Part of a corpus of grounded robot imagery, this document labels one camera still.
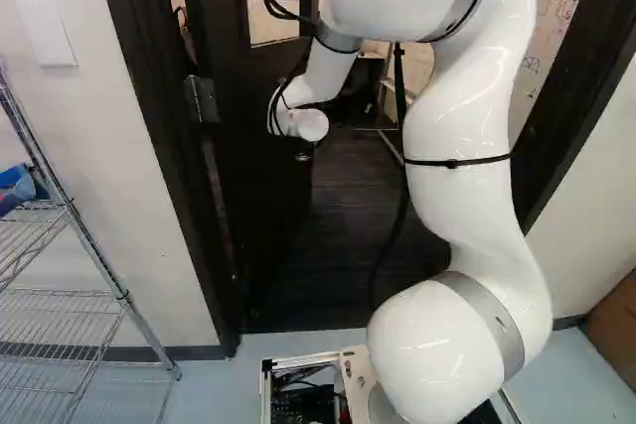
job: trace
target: gray floor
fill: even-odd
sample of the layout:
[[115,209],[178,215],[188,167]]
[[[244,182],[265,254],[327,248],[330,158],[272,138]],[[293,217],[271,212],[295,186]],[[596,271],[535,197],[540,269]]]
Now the gray floor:
[[[164,422],[256,424],[262,358],[334,351],[364,340],[364,330],[247,336],[233,361],[182,363],[184,378]],[[529,424],[636,423],[636,395],[576,329],[554,333],[510,388]]]

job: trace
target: door frame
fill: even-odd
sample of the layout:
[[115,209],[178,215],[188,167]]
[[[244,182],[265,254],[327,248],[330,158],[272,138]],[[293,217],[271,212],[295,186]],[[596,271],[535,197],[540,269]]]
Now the door frame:
[[[237,2],[219,1],[232,15],[244,15],[233,7]],[[524,232],[565,176],[636,52],[636,3],[613,1],[580,0],[514,148],[513,195]],[[170,32],[170,0],[107,2],[208,309],[224,353],[233,356],[244,309],[236,272],[225,257],[205,158],[187,120],[186,74]],[[189,12],[191,23],[197,15],[202,12]]]
[[226,257],[206,160],[189,120],[171,2],[106,1],[222,354],[232,357],[242,318],[237,274]]

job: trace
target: door hinge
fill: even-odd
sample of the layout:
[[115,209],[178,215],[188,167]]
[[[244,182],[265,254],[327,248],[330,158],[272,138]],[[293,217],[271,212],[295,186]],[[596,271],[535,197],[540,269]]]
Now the door hinge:
[[214,82],[210,78],[190,74],[184,80],[184,86],[192,119],[199,123],[220,123]]

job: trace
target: metal shelving unit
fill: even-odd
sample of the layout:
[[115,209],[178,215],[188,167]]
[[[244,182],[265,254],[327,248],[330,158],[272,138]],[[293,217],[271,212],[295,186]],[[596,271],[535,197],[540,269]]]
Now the metal shelving unit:
[[0,293],[69,220],[67,208],[54,201],[26,203],[0,219]]
[[[0,103],[52,197],[0,218],[0,424],[158,424],[181,370],[67,196],[11,94],[1,60]],[[14,287],[67,225],[109,290]],[[103,361],[124,319],[155,351],[157,363]]]

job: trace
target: dark door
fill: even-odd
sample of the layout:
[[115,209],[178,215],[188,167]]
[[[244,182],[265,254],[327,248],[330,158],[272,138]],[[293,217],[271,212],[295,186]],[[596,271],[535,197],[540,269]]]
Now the dark door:
[[[298,3],[303,15],[317,17],[318,0]],[[257,43],[247,0],[186,5],[199,76],[214,82],[221,117],[204,130],[216,151],[243,290],[255,307],[310,205],[312,146],[267,134],[265,121],[279,80],[303,57],[310,32],[290,25],[297,29],[291,38]]]

